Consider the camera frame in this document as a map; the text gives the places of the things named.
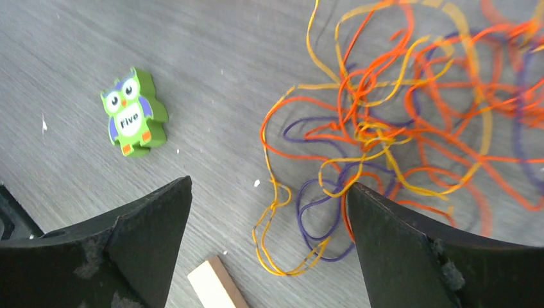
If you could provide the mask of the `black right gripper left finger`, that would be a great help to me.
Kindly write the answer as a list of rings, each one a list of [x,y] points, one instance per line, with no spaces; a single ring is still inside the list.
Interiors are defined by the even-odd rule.
[[[165,306],[191,187],[178,178],[42,237],[1,240],[1,306]]]

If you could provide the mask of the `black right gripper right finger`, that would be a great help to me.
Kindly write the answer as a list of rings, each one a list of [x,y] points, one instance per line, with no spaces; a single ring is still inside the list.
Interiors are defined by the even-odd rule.
[[[359,183],[347,204],[372,307],[543,306],[543,248],[450,227]]]

